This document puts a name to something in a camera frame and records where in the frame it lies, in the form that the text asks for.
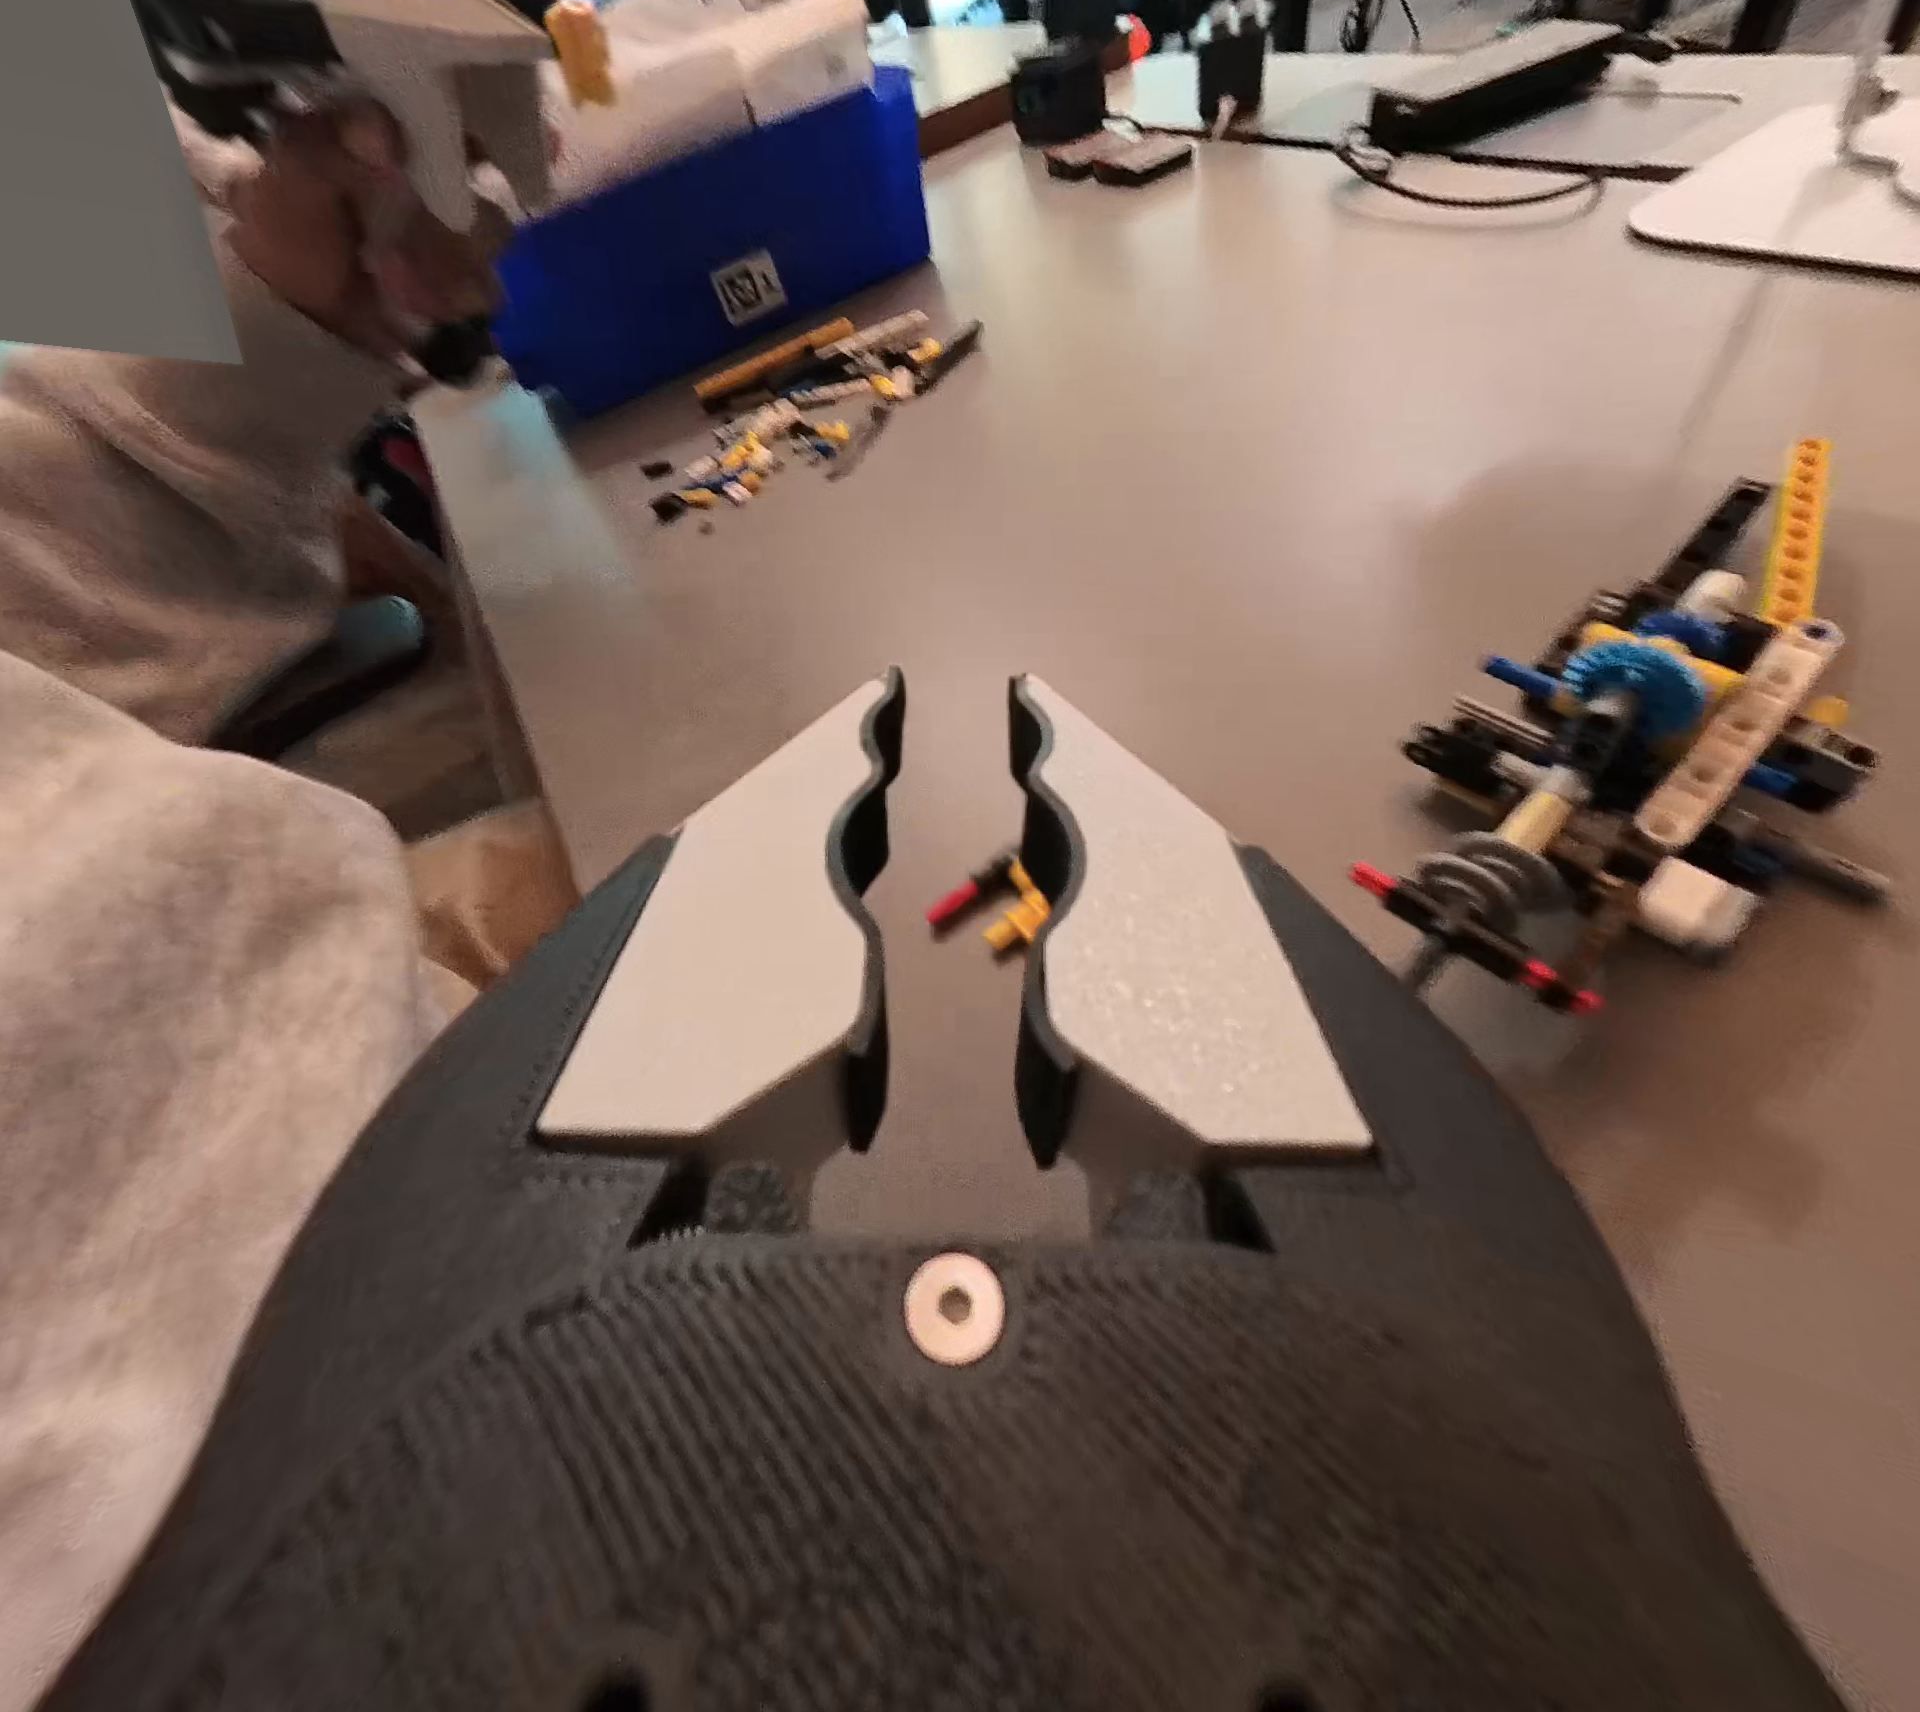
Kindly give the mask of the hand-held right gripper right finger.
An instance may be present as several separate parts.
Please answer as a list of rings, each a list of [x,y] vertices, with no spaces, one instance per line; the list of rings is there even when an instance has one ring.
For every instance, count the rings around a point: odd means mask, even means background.
[[[1352,1167],[1377,1137],[1236,839],[1032,673],[1009,686],[1048,902],[1014,1090],[1043,1170]]]

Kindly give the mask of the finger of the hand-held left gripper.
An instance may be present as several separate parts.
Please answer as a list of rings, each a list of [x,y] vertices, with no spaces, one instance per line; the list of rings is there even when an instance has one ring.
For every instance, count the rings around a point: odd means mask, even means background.
[[[554,53],[545,27],[505,0],[318,0],[318,15],[356,78],[534,69]]]
[[[541,69],[359,71],[356,87],[397,122],[407,182],[446,231],[472,231],[483,166],[519,213],[554,202],[559,142]]]

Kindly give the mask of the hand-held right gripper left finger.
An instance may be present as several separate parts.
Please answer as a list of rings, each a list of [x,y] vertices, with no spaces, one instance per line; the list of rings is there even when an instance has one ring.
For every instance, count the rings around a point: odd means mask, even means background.
[[[583,1154],[866,1154],[891,1093],[885,939],[905,676],[858,684],[674,833],[543,1103]]]

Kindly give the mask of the yellow lego brick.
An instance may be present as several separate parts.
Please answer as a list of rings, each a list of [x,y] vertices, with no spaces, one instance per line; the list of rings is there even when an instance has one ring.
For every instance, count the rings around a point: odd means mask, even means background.
[[[573,109],[617,104],[613,43],[592,0],[557,0],[543,16],[561,83]]]

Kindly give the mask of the person's left forearm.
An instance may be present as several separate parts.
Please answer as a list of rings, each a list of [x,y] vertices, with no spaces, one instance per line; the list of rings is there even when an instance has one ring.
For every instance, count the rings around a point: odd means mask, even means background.
[[[397,375],[267,312],[240,365],[5,362],[2,647],[165,741],[208,747],[354,599],[450,610],[444,568],[350,462]]]

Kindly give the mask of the red and yellow lego connector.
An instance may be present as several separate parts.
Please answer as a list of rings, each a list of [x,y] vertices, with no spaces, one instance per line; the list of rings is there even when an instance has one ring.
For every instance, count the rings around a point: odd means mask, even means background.
[[[983,943],[997,959],[1029,950],[1053,917],[1019,851],[1007,851],[966,875],[925,910],[933,935],[948,935],[973,917],[986,917]]]

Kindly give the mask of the pile of loose lego pieces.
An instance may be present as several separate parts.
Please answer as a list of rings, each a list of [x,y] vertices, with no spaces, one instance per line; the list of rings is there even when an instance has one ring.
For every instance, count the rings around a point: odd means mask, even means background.
[[[853,474],[903,411],[981,350],[985,335],[981,318],[935,330],[925,311],[866,328],[837,318],[698,381],[706,442],[684,462],[647,467],[655,525],[709,528],[722,509],[754,504],[793,468],[830,481]]]

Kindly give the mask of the partly built lego model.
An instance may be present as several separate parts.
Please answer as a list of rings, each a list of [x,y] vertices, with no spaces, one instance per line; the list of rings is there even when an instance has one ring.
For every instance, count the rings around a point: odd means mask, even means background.
[[[1881,768],[1830,691],[1833,474],[1833,440],[1805,436],[1779,477],[1737,477],[1657,572],[1597,590],[1532,660],[1481,663],[1515,708],[1460,694],[1408,733],[1405,762],[1473,818],[1402,875],[1352,869],[1416,939],[1408,993],[1464,966],[1587,1016],[1627,935],[1717,963],[1779,885],[1891,902],[1885,875],[1765,814],[1819,821]]]

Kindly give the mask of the person's left hand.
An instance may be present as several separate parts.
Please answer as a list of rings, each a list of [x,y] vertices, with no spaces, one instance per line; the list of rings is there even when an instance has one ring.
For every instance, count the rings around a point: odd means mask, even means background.
[[[409,142],[364,94],[277,112],[230,193],[228,244],[253,277],[361,354],[401,360],[495,314],[498,226],[449,226],[409,176]]]

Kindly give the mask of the blue plastic bin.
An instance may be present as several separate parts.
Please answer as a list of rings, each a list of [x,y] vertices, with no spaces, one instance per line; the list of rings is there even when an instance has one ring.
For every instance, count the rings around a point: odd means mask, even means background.
[[[594,419],[929,256],[914,78],[881,64],[521,229],[492,338],[522,391]]]

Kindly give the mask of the black cube charger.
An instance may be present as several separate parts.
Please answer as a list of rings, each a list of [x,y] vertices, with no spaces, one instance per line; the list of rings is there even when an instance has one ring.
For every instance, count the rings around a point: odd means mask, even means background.
[[[1007,92],[1010,122],[1023,149],[1053,150],[1089,141],[1107,128],[1107,46],[1067,41],[1023,57]]]

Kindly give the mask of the black charger with white plugs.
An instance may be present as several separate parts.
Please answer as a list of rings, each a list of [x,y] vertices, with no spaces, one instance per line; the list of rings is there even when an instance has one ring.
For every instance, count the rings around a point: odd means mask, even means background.
[[[1218,0],[1196,23],[1196,117],[1212,139],[1260,114],[1273,18],[1273,0]]]

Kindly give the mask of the black power adapter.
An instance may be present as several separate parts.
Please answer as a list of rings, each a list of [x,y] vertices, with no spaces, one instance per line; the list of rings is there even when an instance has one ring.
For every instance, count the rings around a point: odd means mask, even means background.
[[[1527,27],[1374,91],[1363,136],[1390,156],[1458,150],[1573,102],[1603,81],[1619,46],[1621,30],[1600,23]]]

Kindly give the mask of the white monitor stand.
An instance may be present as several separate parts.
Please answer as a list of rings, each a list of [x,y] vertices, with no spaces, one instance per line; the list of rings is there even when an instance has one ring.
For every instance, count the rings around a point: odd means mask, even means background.
[[[1829,109],[1784,112],[1636,205],[1640,244],[1717,261],[1919,277],[1919,99],[1885,49]]]

